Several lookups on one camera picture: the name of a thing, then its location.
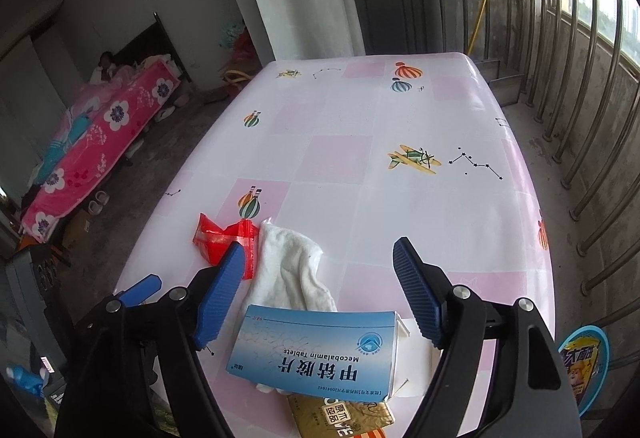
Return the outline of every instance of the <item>metal screw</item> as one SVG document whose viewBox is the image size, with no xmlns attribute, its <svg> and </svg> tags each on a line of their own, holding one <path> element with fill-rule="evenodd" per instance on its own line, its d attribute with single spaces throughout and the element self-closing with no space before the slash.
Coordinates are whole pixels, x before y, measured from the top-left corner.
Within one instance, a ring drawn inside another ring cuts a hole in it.
<svg viewBox="0 0 640 438">
<path fill-rule="evenodd" d="M 526 312 L 530 312 L 533 310 L 533 301 L 531 299 L 527 299 L 526 297 L 522 297 L 518 300 L 518 306 Z"/>
<path fill-rule="evenodd" d="M 115 313 L 120 309 L 121 306 L 122 303 L 120 301 L 118 301 L 117 299 L 113 299 L 107 303 L 106 310 L 109 313 Z"/>
<path fill-rule="evenodd" d="M 469 297 L 471 297 L 471 290 L 466 286 L 454 286 L 453 295 L 459 299 L 469 299 Z"/>
<path fill-rule="evenodd" d="M 187 288 L 178 286 L 169 292 L 169 299 L 172 301 L 181 301 L 187 297 Z"/>
</svg>

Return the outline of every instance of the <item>hot air balloon print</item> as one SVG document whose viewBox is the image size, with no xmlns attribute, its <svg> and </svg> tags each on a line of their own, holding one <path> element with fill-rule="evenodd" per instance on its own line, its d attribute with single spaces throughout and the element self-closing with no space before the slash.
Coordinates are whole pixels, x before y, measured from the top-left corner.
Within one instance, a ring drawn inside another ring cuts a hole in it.
<svg viewBox="0 0 640 438">
<path fill-rule="evenodd" d="M 391 89 L 395 92 L 405 92 L 411 89 L 409 82 L 403 82 L 399 78 L 394 77 L 394 83 L 391 84 Z"/>
<path fill-rule="evenodd" d="M 540 246 L 544 250 L 548 250 L 549 241 L 546 238 L 545 221 L 544 219 L 542 219 L 542 211 L 538 211 L 538 212 L 540 213 L 540 221 L 538 221 L 538 242 L 540 243 Z"/>
<path fill-rule="evenodd" d="M 418 68 L 412 68 L 412 66 L 407 66 L 404 62 L 396 62 L 396 76 L 400 78 L 418 78 L 422 76 L 422 70 Z"/>
<path fill-rule="evenodd" d="M 238 207 L 240 207 L 240 217 L 244 219 L 251 219 L 258 215 L 260 212 L 260 202 L 258 196 L 262 192 L 262 189 L 257 189 L 255 186 L 251 187 L 248 193 L 246 193 L 238 201 Z"/>
<path fill-rule="evenodd" d="M 260 111 L 254 111 L 250 115 L 244 117 L 244 126 L 245 127 L 253 127 L 254 125 L 258 125 L 260 119 L 258 118 L 258 114 Z"/>
</svg>

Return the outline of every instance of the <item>round sign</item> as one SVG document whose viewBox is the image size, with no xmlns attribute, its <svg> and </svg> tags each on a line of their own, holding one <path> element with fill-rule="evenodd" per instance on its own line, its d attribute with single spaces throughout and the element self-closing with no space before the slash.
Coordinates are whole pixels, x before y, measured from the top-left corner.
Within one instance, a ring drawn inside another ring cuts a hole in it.
<svg viewBox="0 0 640 438">
<path fill-rule="evenodd" d="M 582 416 L 596 399 L 609 369 L 609 341 L 597 326 L 583 326 L 558 349 Z"/>
</svg>

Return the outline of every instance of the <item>person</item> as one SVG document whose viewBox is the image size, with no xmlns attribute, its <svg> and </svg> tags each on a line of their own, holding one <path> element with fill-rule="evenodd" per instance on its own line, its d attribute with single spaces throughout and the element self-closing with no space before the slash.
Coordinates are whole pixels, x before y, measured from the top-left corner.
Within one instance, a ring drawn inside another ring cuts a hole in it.
<svg viewBox="0 0 640 438">
<path fill-rule="evenodd" d="M 113 53 L 104 52 L 100 55 L 98 67 L 94 69 L 89 83 L 102 84 L 103 82 L 109 82 L 117 70 L 118 68 L 113 62 Z"/>
</svg>

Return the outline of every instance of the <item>yellow hose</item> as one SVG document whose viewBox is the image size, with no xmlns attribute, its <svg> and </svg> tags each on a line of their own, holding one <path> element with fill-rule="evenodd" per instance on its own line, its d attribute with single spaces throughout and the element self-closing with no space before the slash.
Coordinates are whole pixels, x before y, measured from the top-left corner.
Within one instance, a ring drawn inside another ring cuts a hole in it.
<svg viewBox="0 0 640 438">
<path fill-rule="evenodd" d="M 474 48 L 474 44 L 476 43 L 476 37 L 478 37 L 478 31 L 480 29 L 480 21 L 482 20 L 482 14 L 484 13 L 484 8 L 486 7 L 486 0 L 482 0 L 480 4 L 480 9 L 478 10 L 478 17 L 476 17 L 476 25 L 474 26 L 473 35 L 469 39 L 469 45 L 466 47 L 466 54 L 470 55 L 471 50 Z"/>
</svg>

